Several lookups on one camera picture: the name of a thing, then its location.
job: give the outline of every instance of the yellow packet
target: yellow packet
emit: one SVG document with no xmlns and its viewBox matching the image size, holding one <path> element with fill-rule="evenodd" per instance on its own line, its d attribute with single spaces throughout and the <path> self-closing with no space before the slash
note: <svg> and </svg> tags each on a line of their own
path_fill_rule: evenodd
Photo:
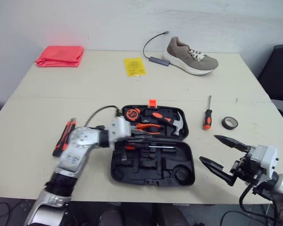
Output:
<svg viewBox="0 0 283 226">
<path fill-rule="evenodd" d="M 128 77 L 134 77 L 139 75 L 145 75 L 146 69 L 142 63 L 141 58 L 131 58 L 124 60 Z"/>
</svg>

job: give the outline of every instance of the shoelace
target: shoelace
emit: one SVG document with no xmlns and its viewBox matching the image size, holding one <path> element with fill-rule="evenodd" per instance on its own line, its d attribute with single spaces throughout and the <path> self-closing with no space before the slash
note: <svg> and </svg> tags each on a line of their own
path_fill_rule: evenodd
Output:
<svg viewBox="0 0 283 226">
<path fill-rule="evenodd" d="M 202 60 L 206 55 L 201 53 L 200 51 L 189 49 L 189 53 L 195 60 Z"/>
</svg>

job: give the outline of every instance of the pink cloth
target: pink cloth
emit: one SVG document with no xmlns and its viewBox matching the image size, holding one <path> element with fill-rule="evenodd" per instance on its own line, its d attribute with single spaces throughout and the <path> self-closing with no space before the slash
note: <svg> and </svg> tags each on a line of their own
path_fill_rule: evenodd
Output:
<svg viewBox="0 0 283 226">
<path fill-rule="evenodd" d="M 82 46 L 48 46 L 35 63 L 38 67 L 77 67 L 83 51 Z"/>
</svg>

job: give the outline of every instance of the tool case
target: tool case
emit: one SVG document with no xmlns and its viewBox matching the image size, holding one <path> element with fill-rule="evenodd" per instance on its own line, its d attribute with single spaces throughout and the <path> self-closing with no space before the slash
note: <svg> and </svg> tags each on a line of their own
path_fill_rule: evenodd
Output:
<svg viewBox="0 0 283 226">
<path fill-rule="evenodd" d="M 150 104 L 127 105 L 122 111 L 136 129 L 129 140 L 115 143 L 112 178 L 135 185 L 191 186 L 195 173 L 191 148 L 182 142 L 189 134 L 184 112 Z"/>
</svg>

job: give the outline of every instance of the white shoe sole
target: white shoe sole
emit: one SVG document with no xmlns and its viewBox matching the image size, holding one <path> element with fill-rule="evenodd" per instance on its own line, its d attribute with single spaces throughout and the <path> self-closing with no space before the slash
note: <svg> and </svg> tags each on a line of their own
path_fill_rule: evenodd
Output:
<svg viewBox="0 0 283 226">
<path fill-rule="evenodd" d="M 189 67 L 184 61 L 182 61 L 179 58 L 176 58 L 172 56 L 171 54 L 168 53 L 167 50 L 164 51 L 164 59 L 169 61 L 171 64 L 180 67 L 184 71 L 186 71 L 189 74 L 194 74 L 194 75 L 202 75 L 202 74 L 207 74 L 213 70 L 209 71 L 202 71 L 202 70 L 197 70 L 195 68 Z"/>
</svg>

